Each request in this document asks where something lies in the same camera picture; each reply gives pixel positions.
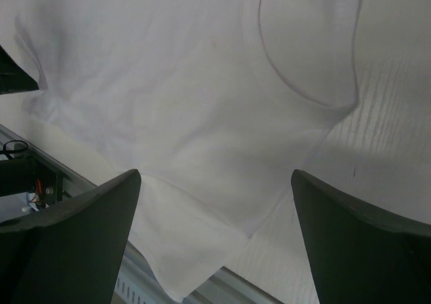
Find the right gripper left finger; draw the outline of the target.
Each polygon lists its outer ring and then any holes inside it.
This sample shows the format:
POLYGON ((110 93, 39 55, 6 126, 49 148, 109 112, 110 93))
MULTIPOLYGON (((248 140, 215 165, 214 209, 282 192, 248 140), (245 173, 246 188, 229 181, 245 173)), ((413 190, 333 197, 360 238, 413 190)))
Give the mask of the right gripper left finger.
POLYGON ((2 222, 1 302, 110 303, 140 188, 133 169, 2 222))

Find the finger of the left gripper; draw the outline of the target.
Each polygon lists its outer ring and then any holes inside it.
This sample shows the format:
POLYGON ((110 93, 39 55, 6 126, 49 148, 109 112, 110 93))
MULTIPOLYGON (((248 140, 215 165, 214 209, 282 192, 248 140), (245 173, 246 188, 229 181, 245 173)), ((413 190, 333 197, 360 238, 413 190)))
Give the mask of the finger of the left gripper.
POLYGON ((0 51, 1 94, 17 94, 39 90, 36 81, 7 54, 3 47, 0 47, 0 51))

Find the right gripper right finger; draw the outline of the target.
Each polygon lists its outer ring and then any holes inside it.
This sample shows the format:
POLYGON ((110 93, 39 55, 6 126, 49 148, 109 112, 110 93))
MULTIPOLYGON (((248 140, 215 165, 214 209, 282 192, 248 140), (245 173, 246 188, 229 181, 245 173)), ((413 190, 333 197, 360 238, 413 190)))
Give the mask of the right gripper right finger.
POLYGON ((430 302, 430 225, 304 171, 291 184, 320 303, 430 302))

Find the white t shirt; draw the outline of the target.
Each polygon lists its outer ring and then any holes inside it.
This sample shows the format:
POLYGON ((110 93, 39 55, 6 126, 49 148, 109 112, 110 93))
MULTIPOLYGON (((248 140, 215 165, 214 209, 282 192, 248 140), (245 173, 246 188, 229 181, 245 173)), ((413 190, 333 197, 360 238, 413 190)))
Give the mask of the white t shirt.
POLYGON ((176 144, 264 135, 293 173, 356 104, 360 0, 21 5, 15 39, 42 89, 24 107, 73 138, 99 126, 138 146, 168 129, 176 144))

